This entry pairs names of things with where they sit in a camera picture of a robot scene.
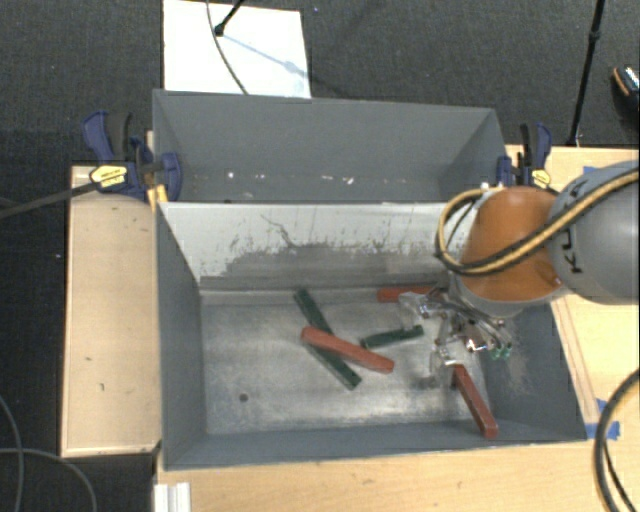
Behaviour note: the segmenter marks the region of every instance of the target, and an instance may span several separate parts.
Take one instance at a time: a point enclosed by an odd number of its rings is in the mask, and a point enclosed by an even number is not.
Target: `blue tape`
[[[607,405],[607,402],[605,400],[600,400],[599,398],[596,398],[596,402],[598,403],[598,410],[602,412],[602,410]],[[585,424],[584,428],[587,431],[588,439],[593,439],[596,437],[596,430],[598,429],[597,423],[587,423]],[[616,441],[618,437],[620,437],[620,422],[613,421],[611,422],[611,425],[609,425],[609,430],[607,432],[607,439]]]

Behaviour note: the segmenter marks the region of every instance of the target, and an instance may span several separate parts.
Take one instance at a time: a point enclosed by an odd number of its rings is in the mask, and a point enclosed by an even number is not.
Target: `wooden table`
[[[511,154],[517,149],[508,148]],[[631,150],[554,148],[547,169],[562,188],[583,166],[637,159]],[[79,184],[86,169],[75,171]],[[151,451],[160,439],[151,224],[148,207],[124,197],[92,193],[73,201],[63,456]],[[638,366],[638,308],[570,296],[554,305],[554,314],[583,413],[594,416],[594,392],[608,399]],[[576,338],[582,355],[572,348]],[[611,450],[637,503],[637,388],[634,393],[617,415],[622,435]],[[190,482],[196,512],[601,510],[592,449],[588,441],[172,473],[160,468],[157,479]]]

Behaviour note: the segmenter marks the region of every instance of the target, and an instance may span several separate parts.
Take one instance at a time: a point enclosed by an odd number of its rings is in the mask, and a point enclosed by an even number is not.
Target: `red stick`
[[[453,383],[460,390],[462,398],[467,402],[473,419],[486,439],[493,439],[498,435],[498,424],[491,411],[478,393],[476,385],[471,380],[467,369],[461,364],[453,365]]]
[[[302,329],[300,339],[315,347],[329,350],[375,372],[391,373],[395,366],[395,363],[387,357],[371,352],[359,345],[349,343],[315,327],[308,326]]]
[[[433,286],[395,286],[390,288],[380,288],[376,295],[378,302],[398,302],[398,297],[402,293],[413,292],[425,295],[431,291]]]

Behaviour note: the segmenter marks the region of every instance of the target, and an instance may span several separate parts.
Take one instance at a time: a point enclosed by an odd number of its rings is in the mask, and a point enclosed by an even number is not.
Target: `clamp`
[[[551,154],[551,132],[542,123],[536,123],[536,144],[533,149],[526,124],[520,125],[520,133],[523,151],[518,153],[517,166],[514,168],[511,158],[506,155],[498,158],[496,182],[505,187],[525,185],[547,188],[551,179],[544,166]]]
[[[182,169],[176,153],[168,152],[154,162],[149,147],[139,137],[128,136],[131,114],[98,110],[81,124],[82,135],[100,166],[89,175],[99,192],[123,194],[147,201],[147,191],[163,184],[169,201],[182,188]]]

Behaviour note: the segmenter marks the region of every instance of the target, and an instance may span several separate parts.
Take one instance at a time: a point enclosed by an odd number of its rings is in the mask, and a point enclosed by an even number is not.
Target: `black carpet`
[[[248,5],[302,9],[312,93],[496,109],[503,135],[542,121],[569,135],[595,2],[548,0],[309,0]],[[638,66],[640,3],[605,8],[580,126],[584,145],[637,147],[637,113],[611,87],[613,66]],[[74,160],[92,157],[79,123],[97,110],[134,113],[151,127],[162,85],[160,0],[3,0],[0,3],[0,197],[61,190]],[[24,444],[57,451],[65,297],[66,207],[0,221],[0,394]],[[0,447],[10,447],[0,419]],[[100,510],[149,506],[148,456],[82,467]],[[63,468],[29,459],[23,510],[89,510]],[[0,512],[12,510],[16,464],[0,458]]]

